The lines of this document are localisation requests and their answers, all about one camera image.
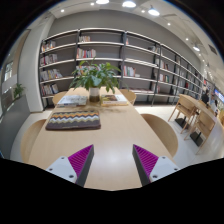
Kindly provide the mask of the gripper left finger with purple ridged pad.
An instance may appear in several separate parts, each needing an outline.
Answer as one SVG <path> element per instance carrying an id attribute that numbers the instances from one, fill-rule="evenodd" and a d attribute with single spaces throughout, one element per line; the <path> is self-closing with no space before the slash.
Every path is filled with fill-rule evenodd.
<path id="1" fill-rule="evenodd" d="M 85 185 L 94 156 L 94 145 L 89 145 L 69 157 L 61 156 L 47 171 L 81 187 Z"/>

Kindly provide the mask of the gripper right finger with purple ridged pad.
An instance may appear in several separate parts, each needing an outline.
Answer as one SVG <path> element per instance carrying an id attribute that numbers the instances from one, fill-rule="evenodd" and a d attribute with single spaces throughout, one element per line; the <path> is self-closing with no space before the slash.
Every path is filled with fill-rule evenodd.
<path id="1" fill-rule="evenodd" d="M 143 186 L 179 170 L 168 157 L 158 157 L 140 146 L 133 145 L 132 154 Z"/>

